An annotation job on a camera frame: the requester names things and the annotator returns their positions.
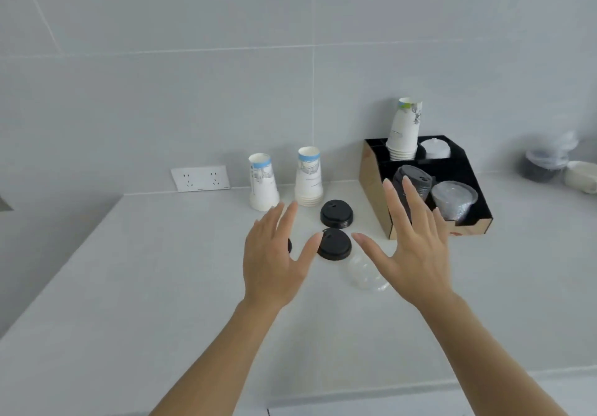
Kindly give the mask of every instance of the hand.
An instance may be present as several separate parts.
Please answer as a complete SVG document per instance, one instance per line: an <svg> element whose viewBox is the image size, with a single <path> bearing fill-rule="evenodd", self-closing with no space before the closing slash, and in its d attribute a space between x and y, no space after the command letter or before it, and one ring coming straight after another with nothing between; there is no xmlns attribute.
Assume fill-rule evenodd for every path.
<svg viewBox="0 0 597 416"><path fill-rule="evenodd" d="M402 186L412 225L394 186L388 179L383 181L387 207L398 234L398 247L392 257L366 235L355 233L353 237L392 287L422 312L454 295L450 282L448 227L439 210L429 210L406 176Z"/></svg>
<svg viewBox="0 0 597 416"><path fill-rule="evenodd" d="M294 201L286 210L281 202L253 224L245 241L243 275L245 302L265 309L280 310L294 298L321 243L323 232L305 244L298 261L288 255L288 237L297 213Z"/></svg>

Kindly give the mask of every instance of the wooden organizer box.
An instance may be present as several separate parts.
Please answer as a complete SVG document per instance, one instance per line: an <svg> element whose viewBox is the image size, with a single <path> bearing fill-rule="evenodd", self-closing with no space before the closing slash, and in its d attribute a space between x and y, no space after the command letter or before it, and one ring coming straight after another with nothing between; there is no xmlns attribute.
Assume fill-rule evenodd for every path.
<svg viewBox="0 0 597 416"><path fill-rule="evenodd" d="M421 146L421 142L431 138L444 140L450 145L450 158L425 158L425 149ZM448 222L450 233L452 235L477 235L487 232L493 221L493 216L463 148L443 135L419 137L419 148L414 160L393 162L390 160L390 153L386 148L386 140L382 138L364 141L359 182L361 182L367 199L369 199L369 203L389 239L396 239L396 230L387 210L382 182L384 179L392 180L402 165L415 166L433 176L437 182L456 180L473 187L479 194L479 199L458 226L456 222ZM430 209L435 208L431 193L425 202Z"/></svg>

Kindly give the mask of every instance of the wall socket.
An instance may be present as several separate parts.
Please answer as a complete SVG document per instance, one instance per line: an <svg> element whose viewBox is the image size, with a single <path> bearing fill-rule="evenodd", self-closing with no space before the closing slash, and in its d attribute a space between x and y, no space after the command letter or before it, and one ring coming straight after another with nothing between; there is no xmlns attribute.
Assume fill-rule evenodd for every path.
<svg viewBox="0 0 597 416"><path fill-rule="evenodd" d="M172 168L170 172L179 192L202 192L230 188L225 166Z"/></svg>

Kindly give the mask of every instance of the forearm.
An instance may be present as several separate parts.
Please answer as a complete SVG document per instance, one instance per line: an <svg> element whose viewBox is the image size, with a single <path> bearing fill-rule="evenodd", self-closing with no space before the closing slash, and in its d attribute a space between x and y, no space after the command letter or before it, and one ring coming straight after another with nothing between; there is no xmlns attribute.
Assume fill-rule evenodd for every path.
<svg viewBox="0 0 597 416"><path fill-rule="evenodd" d="M422 311L476 416L565 416L454 295Z"/></svg>
<svg viewBox="0 0 597 416"><path fill-rule="evenodd" d="M241 302L222 332L150 416L229 416L277 311Z"/></svg>

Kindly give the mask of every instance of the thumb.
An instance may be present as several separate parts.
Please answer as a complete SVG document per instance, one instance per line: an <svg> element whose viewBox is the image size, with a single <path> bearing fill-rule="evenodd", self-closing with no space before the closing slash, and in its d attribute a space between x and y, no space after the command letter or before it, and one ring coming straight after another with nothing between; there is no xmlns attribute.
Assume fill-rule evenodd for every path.
<svg viewBox="0 0 597 416"><path fill-rule="evenodd" d="M317 250L319 249L319 244L321 243L323 236L323 232L317 232L317 234L314 234L303 246L303 250L298 257L298 260L294 264L296 271L299 272L302 277L307 276L311 262L313 262L315 254L317 254Z"/></svg>
<svg viewBox="0 0 597 416"><path fill-rule="evenodd" d="M359 244L365 254L373 261L377 270L384 276L388 276L390 269L390 258L382 251L375 241L367 237L365 234L355 232L352 238Z"/></svg>

